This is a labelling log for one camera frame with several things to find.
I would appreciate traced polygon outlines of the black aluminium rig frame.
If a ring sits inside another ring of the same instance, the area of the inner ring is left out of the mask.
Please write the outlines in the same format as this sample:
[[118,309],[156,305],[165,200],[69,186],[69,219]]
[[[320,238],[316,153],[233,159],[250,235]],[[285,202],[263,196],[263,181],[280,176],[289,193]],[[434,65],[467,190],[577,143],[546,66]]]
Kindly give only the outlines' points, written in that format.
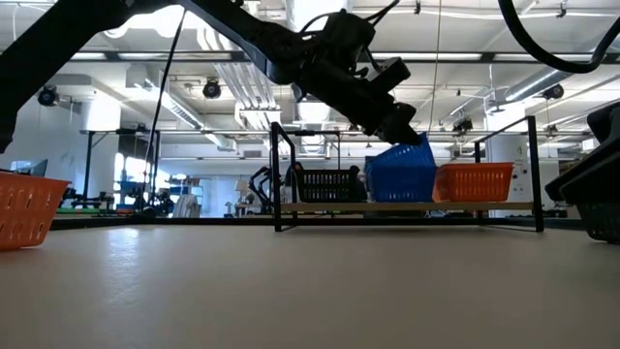
[[[505,125],[503,128],[493,132],[484,132],[481,138],[475,139],[475,162],[481,161],[481,143],[498,135],[506,135],[510,128],[520,122],[517,119],[511,124]],[[528,125],[525,131],[519,131],[519,136],[527,136]],[[489,218],[517,218],[526,219],[532,216],[531,210],[494,210],[483,214]],[[136,213],[129,216],[106,216],[106,217],[90,217],[79,219],[59,219],[56,218],[51,224],[52,230],[70,230],[70,229],[87,229],[87,228],[105,228],[130,225],[198,225],[198,226],[272,226],[271,219],[273,212],[266,218],[157,218]]]

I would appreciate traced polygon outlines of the black background station frame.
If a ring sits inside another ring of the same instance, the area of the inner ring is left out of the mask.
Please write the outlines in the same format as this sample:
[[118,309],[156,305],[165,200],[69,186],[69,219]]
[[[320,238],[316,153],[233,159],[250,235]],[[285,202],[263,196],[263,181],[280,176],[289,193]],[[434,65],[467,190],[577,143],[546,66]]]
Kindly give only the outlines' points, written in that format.
[[120,203],[128,210],[125,199],[132,193],[146,195],[155,201],[156,178],[159,174],[161,132],[155,142],[147,139],[144,128],[115,130],[80,130],[87,138],[83,189],[72,202],[73,208],[112,212]]

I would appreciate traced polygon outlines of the orange plastic mesh basket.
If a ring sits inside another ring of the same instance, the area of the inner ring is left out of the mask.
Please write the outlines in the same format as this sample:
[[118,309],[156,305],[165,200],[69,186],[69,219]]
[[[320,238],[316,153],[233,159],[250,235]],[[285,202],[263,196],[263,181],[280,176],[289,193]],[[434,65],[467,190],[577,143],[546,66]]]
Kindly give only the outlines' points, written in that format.
[[449,163],[436,173],[435,202],[504,202],[512,182],[513,163]]
[[0,172],[0,251],[44,242],[69,181]]

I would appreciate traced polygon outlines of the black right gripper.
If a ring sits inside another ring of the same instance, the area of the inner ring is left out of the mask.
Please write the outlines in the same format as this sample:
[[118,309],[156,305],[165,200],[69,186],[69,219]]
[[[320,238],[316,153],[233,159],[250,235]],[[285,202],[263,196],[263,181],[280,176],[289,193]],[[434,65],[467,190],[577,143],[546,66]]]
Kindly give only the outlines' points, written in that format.
[[587,115],[587,124],[599,143],[603,143],[611,132],[611,114],[620,110],[620,102],[608,105]]

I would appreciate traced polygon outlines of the blue plastic mesh basket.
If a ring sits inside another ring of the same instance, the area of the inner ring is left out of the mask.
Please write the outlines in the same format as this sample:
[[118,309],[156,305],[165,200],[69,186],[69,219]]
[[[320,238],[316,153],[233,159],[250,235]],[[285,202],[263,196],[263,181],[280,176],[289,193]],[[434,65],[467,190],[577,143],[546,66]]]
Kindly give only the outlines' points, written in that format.
[[399,143],[379,155],[368,159],[370,167],[435,167],[435,158],[426,133],[420,134],[418,145]]
[[366,181],[377,203],[431,203],[437,167],[369,163]]

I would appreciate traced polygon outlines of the wooden shelf with black frame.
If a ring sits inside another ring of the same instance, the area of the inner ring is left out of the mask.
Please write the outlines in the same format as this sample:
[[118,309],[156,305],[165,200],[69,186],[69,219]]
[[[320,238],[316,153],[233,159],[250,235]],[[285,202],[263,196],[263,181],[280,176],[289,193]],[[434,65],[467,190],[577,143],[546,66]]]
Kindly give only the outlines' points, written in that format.
[[[536,118],[528,115],[519,120],[528,125],[527,136],[529,139],[529,165],[532,181],[532,201],[526,202],[471,202],[471,203],[300,203],[297,200],[297,190],[292,193],[292,202],[281,202],[280,190],[276,189],[273,194],[273,223],[274,230],[282,233],[301,226],[533,226],[534,231],[541,234],[544,232],[542,187],[540,185],[540,164],[538,153],[538,135]],[[416,218],[404,217],[393,220],[386,217],[379,218],[300,218],[300,212],[324,211],[335,213],[337,211],[357,212],[404,212],[432,210],[448,211],[472,211],[471,218],[437,217]],[[532,216],[526,219],[517,218],[489,218],[483,214],[494,210],[531,210]]]

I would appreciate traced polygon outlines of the small background monitor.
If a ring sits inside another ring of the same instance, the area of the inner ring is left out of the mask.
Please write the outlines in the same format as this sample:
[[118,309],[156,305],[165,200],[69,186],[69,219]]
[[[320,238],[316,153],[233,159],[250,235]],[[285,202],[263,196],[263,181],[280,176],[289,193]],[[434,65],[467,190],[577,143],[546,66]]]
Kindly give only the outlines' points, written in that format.
[[20,175],[32,175],[45,177],[48,160],[16,160],[13,161],[10,170]]

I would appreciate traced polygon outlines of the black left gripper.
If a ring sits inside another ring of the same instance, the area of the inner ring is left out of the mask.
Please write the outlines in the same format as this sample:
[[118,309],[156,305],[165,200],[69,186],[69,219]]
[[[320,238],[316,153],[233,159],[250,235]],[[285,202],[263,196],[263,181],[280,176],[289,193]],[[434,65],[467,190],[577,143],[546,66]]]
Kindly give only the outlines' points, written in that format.
[[420,135],[411,127],[415,107],[397,103],[390,92],[376,90],[368,79],[355,78],[325,57],[309,63],[309,93],[367,135],[376,135],[390,144],[421,144]]

